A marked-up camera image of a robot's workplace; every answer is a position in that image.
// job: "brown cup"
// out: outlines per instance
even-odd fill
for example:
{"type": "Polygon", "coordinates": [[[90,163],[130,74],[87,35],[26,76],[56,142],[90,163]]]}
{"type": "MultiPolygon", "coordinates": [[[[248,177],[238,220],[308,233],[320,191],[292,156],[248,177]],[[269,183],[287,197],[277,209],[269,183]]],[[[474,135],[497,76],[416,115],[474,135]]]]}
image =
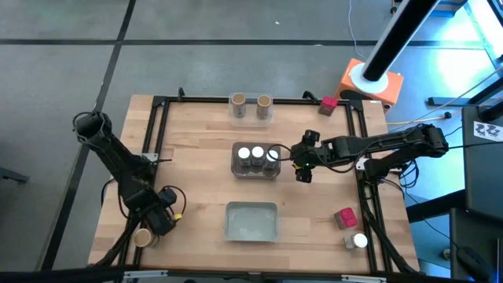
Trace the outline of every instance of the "brown cup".
{"type": "Polygon", "coordinates": [[[273,104],[273,98],[269,95],[261,95],[257,99],[257,117],[267,119],[270,115],[270,106],[273,104]]]}
{"type": "Polygon", "coordinates": [[[230,103],[233,105],[234,117],[243,118],[246,114],[246,97],[244,94],[233,94],[230,103]]]}

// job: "red cube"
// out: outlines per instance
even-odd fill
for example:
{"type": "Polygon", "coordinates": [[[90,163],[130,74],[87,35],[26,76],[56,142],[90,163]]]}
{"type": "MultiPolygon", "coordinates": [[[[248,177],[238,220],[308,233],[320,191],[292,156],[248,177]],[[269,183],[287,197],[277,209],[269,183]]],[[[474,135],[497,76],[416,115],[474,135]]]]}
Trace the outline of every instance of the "red cube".
{"type": "Polygon", "coordinates": [[[334,97],[323,97],[321,99],[320,108],[318,109],[318,113],[330,116],[333,113],[333,109],[337,107],[337,99],[334,97]]]}
{"type": "Polygon", "coordinates": [[[356,215],[354,215],[353,209],[351,208],[341,209],[334,215],[334,218],[336,219],[337,226],[342,230],[358,225],[356,215]]]}

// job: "black pole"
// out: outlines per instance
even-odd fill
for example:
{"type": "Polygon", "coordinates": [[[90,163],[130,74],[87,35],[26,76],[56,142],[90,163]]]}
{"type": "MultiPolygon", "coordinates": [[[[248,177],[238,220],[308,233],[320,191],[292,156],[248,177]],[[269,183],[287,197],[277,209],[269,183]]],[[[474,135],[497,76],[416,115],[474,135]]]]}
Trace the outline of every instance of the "black pole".
{"type": "Polygon", "coordinates": [[[439,0],[404,0],[377,42],[363,69],[363,77],[376,82],[390,68],[439,0]]]}

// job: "metal tray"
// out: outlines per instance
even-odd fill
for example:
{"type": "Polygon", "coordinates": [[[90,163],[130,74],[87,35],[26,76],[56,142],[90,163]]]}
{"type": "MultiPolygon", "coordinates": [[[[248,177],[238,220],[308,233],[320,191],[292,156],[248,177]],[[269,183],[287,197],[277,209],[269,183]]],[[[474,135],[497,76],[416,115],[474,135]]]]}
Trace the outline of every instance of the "metal tray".
{"type": "MultiPolygon", "coordinates": [[[[247,167],[242,167],[238,160],[237,160],[237,151],[242,148],[246,147],[250,149],[250,151],[256,147],[256,146],[261,146],[264,149],[264,152],[271,146],[273,145],[272,143],[263,143],[263,142],[235,142],[233,144],[233,149],[232,149],[232,155],[231,155],[231,161],[230,161],[230,170],[233,172],[233,174],[236,175],[238,178],[255,178],[255,179],[265,179],[265,180],[272,180],[276,178],[280,172],[281,172],[281,162],[278,161],[276,162],[276,167],[274,169],[265,169],[262,166],[247,166],[247,167]]],[[[281,158],[281,148],[279,146],[274,146],[272,148],[275,150],[278,154],[278,158],[281,158]]]]}
{"type": "Polygon", "coordinates": [[[226,207],[224,234],[228,241],[277,241],[277,205],[231,201],[226,207]]]}

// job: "wooden tabletop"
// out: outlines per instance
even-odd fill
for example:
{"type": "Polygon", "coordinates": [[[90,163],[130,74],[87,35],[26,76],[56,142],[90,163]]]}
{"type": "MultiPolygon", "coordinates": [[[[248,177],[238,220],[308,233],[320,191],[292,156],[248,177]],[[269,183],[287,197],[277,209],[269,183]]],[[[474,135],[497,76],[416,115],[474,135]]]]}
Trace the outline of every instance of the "wooden tabletop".
{"type": "MultiPolygon", "coordinates": [[[[134,95],[124,123],[121,141],[133,153],[140,153],[153,96],[134,95]]],[[[369,135],[387,132],[380,103],[364,101],[369,135]]],[[[144,268],[182,270],[239,270],[308,273],[365,274],[369,263],[365,249],[348,251],[345,235],[354,230],[340,230],[333,214],[353,208],[358,216],[357,230],[362,230],[361,211],[354,172],[336,174],[323,167],[313,170],[311,184],[296,181],[288,162],[273,181],[243,180],[230,171],[234,142],[273,142],[287,146],[300,142],[306,129],[321,133],[321,139],[348,135],[345,109],[336,108],[332,116],[322,116],[316,106],[275,105],[274,121],[267,128],[236,128],[227,116],[226,103],[170,103],[162,163],[156,188],[178,186],[187,195],[187,209],[177,226],[162,237],[155,248],[145,248],[144,268]],[[242,243],[224,239],[224,216],[230,201],[274,202],[280,216],[276,243],[242,243]]],[[[156,140],[152,136],[152,145],[156,140]]],[[[389,179],[398,181],[394,176],[389,179]]],[[[407,260],[418,270],[416,252],[402,193],[395,187],[379,185],[380,201],[387,235],[407,260]]],[[[182,199],[173,206],[182,209],[182,199]]],[[[119,212],[116,185],[109,186],[97,225],[89,262],[103,257],[122,233],[126,220],[119,212]]],[[[382,256],[374,236],[378,267],[382,256]]],[[[130,245],[128,263],[134,246],[130,245]]]]}

